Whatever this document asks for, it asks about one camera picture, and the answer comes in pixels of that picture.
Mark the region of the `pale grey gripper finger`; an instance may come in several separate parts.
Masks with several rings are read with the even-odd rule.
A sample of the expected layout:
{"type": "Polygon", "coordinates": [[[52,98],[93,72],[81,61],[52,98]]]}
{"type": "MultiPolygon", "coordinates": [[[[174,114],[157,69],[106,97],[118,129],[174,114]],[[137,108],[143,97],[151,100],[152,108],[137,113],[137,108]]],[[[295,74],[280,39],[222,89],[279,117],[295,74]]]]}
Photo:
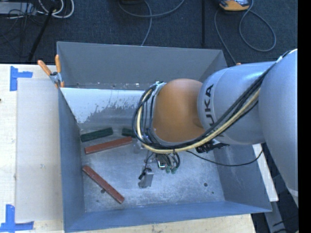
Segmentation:
{"type": "Polygon", "coordinates": [[[150,187],[152,185],[153,176],[154,176],[153,172],[149,172],[149,171],[143,172],[139,176],[139,183],[138,183],[139,188],[150,187]]]}
{"type": "Polygon", "coordinates": [[[143,151],[144,147],[142,146],[142,143],[139,140],[135,140],[133,142],[133,152],[134,154],[139,154],[143,151]]]}

